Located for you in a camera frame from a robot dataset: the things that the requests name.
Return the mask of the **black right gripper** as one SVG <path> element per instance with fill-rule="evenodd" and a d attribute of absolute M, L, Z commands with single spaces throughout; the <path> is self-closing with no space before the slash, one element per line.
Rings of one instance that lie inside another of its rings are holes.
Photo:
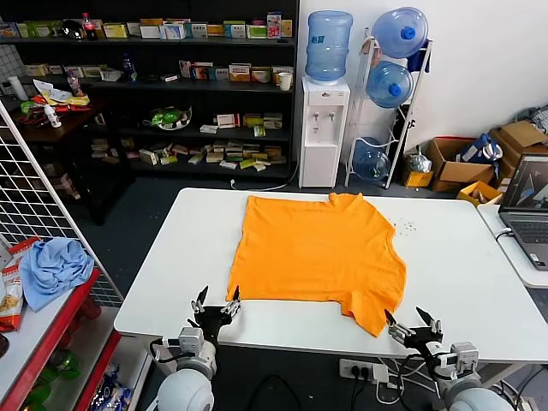
<path fill-rule="evenodd" d="M 405 348 L 417 350 L 421 355 L 434 355 L 435 350 L 442 347 L 443 333 L 441 321 L 435 319 L 429 312 L 420 307 L 416 307 L 424 323 L 429 327 L 408 327 L 399 324 L 393 315 L 384 310 L 388 333 L 396 341 L 404 341 Z"/>

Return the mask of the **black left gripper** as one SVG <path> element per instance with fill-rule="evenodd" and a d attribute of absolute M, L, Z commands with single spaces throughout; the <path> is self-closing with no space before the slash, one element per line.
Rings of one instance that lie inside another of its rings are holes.
<path fill-rule="evenodd" d="M 230 325 L 232 319 L 240 310 L 240 287 L 235 288 L 232 300 L 225 307 L 205 307 L 207 291 L 208 286 L 205 286 L 198 293 L 196 299 L 191 301 L 191 307 L 196 313 L 194 319 L 202 329 L 205 340 L 210 343 L 217 343 L 220 329 L 225 325 Z"/>

